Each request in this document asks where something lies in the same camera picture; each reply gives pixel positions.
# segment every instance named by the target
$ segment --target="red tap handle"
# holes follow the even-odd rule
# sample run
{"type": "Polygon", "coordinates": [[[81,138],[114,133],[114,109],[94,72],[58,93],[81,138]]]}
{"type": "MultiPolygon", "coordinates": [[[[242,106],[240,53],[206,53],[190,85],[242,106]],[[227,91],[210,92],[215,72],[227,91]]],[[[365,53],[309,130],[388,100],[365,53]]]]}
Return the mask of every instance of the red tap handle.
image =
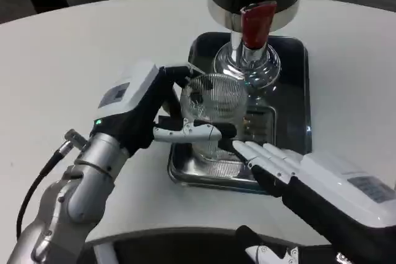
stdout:
{"type": "Polygon", "coordinates": [[[249,49],[261,49],[268,40],[276,1],[251,4],[241,9],[242,39],[249,49]]]}

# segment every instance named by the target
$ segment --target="black cable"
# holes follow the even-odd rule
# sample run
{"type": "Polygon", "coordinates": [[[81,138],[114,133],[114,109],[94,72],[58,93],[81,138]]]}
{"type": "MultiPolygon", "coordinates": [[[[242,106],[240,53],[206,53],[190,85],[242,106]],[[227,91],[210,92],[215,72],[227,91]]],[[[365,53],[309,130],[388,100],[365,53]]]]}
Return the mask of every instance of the black cable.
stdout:
{"type": "Polygon", "coordinates": [[[20,237],[20,233],[22,231],[22,220],[24,219],[24,214],[26,212],[26,207],[30,201],[30,199],[33,196],[33,193],[36,191],[38,185],[41,183],[41,181],[46,177],[52,169],[63,159],[64,155],[60,153],[59,150],[56,150],[56,152],[52,155],[52,157],[48,160],[48,162],[45,164],[43,169],[40,171],[39,175],[36,177],[35,181],[32,183],[30,186],[29,190],[26,193],[26,196],[24,198],[24,201],[22,202],[22,205],[20,206],[20,210],[18,213],[18,218],[17,218],[17,240],[20,237]]]}

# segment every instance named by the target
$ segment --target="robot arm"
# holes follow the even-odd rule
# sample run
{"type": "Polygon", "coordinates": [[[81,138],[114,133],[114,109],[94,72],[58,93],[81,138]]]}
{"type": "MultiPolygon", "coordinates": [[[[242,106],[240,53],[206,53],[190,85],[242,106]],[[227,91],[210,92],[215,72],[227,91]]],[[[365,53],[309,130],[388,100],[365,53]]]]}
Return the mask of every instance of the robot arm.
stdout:
{"type": "MultiPolygon", "coordinates": [[[[327,153],[298,156],[270,144],[239,141],[231,149],[270,195],[281,197],[353,263],[394,263],[396,194],[379,179],[327,153]]],[[[252,256],[253,250],[246,252],[252,256]]],[[[259,263],[293,260],[292,254],[278,262],[265,261],[274,257],[270,252],[261,257],[259,263]]],[[[337,257],[349,263],[341,254],[337,257]]]]}
{"type": "Polygon", "coordinates": [[[72,144],[81,153],[62,179],[44,192],[37,217],[19,237],[8,264],[75,263],[89,232],[103,217],[125,162],[153,140],[191,143],[236,135],[231,124],[180,117],[173,85],[183,86],[199,75],[194,67],[157,67],[149,62],[136,67],[139,74],[125,76],[105,93],[88,140],[73,130],[65,135],[68,148],[72,144]],[[155,123],[164,104],[173,118],[160,117],[155,123]]]}

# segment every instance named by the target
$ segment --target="round table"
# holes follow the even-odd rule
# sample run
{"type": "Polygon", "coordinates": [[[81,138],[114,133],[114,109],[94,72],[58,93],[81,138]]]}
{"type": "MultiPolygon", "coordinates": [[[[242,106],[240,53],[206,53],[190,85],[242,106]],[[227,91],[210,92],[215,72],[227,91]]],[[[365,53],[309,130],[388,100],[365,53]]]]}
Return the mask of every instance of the round table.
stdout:
{"type": "MultiPolygon", "coordinates": [[[[297,37],[309,51],[314,150],[341,154],[390,185],[396,178],[395,28],[392,12],[301,0],[294,21],[273,33],[297,37]]],[[[210,17],[206,0],[112,0],[0,25],[0,261],[15,244],[23,197],[63,134],[74,128],[88,135],[101,97],[126,67],[140,59],[185,61],[194,39],[209,31],[225,29],[210,17]]],[[[153,143],[127,162],[87,241],[155,228],[247,224],[293,242],[327,242],[279,199],[175,184],[166,171],[169,150],[153,143]]],[[[24,227],[44,189],[76,155],[39,186],[24,227]]]]}

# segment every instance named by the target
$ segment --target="stainless steel tray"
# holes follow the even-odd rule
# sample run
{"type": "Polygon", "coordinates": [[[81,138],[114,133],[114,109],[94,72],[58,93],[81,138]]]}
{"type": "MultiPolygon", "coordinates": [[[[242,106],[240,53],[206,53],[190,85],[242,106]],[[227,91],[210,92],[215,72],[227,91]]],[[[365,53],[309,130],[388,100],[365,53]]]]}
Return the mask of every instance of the stainless steel tray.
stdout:
{"type": "MultiPolygon", "coordinates": [[[[227,33],[199,36],[191,47],[189,61],[210,72],[218,49],[230,40],[227,33]]],[[[277,92],[267,97],[268,107],[248,107],[244,140],[272,143],[300,154],[311,151],[308,52],[294,38],[270,36],[269,43],[282,63],[277,92]],[[250,129],[259,130],[257,136],[250,129]]],[[[186,185],[265,194],[244,164],[237,161],[210,161],[194,154],[190,144],[173,145],[168,163],[172,180],[186,185]]]]}

